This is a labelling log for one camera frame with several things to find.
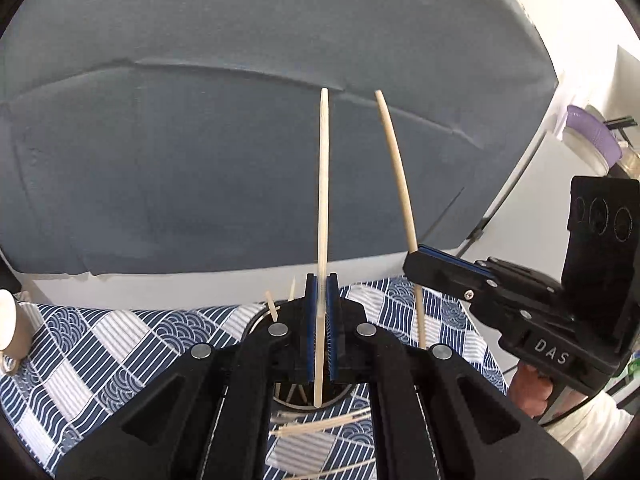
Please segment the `white sleeve forearm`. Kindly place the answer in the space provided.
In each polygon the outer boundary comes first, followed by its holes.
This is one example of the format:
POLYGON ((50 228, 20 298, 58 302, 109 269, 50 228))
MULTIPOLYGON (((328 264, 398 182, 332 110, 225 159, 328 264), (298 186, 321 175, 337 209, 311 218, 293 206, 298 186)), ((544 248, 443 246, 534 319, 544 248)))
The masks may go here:
POLYGON ((612 396, 600 392, 582 408, 546 430, 577 458, 588 478, 613 451, 633 419, 634 416, 617 407, 612 396))

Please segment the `person's right hand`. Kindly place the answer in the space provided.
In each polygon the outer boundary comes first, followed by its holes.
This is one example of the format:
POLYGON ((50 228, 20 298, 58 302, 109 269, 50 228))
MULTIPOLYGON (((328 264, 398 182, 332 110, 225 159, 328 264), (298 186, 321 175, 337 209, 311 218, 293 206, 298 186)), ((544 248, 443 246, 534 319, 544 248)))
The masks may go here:
POLYGON ((508 389, 508 398, 530 418, 539 417, 548 408, 552 381, 523 362, 518 363, 508 389))

